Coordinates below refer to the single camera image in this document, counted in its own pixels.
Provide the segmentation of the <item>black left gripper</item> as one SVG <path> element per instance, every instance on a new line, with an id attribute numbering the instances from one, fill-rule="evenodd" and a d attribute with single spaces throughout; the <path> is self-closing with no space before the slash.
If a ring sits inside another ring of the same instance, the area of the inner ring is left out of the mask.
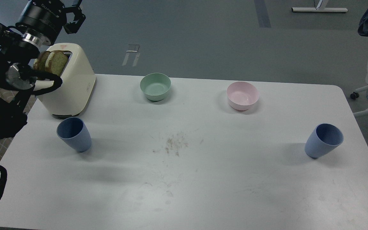
<path id="1" fill-rule="evenodd" d="M 67 22 L 68 13 L 74 16 L 72 22 Z M 62 28 L 68 35 L 75 34 L 85 20 L 80 4 L 65 7 L 61 0 L 29 0 L 15 28 L 22 33 L 42 35 L 43 44 L 54 44 Z"/>

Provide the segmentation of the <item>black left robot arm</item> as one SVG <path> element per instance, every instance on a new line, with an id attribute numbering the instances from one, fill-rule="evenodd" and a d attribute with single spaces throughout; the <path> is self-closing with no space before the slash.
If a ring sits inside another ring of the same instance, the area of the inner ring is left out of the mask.
<path id="1" fill-rule="evenodd" d="M 14 137 L 26 124 L 31 96 L 51 93 L 62 85 L 58 74 L 29 65 L 40 47 L 51 46 L 62 29 L 76 33 L 86 16 L 81 1 L 29 0 L 15 25 L 0 23 L 0 141 Z"/>

